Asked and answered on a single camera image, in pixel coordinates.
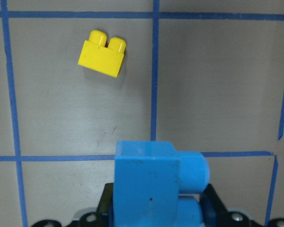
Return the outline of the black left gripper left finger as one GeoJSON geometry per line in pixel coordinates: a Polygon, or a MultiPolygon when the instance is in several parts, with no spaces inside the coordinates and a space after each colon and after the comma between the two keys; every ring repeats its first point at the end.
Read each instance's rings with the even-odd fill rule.
{"type": "Polygon", "coordinates": [[[101,227],[114,226],[113,183],[105,184],[96,213],[101,227]]]}

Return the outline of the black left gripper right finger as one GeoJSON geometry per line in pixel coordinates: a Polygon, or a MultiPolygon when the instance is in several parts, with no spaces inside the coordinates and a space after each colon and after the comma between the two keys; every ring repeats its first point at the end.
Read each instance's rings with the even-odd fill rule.
{"type": "Polygon", "coordinates": [[[212,184],[200,194],[200,206],[206,227],[225,227],[228,210],[212,184]]]}

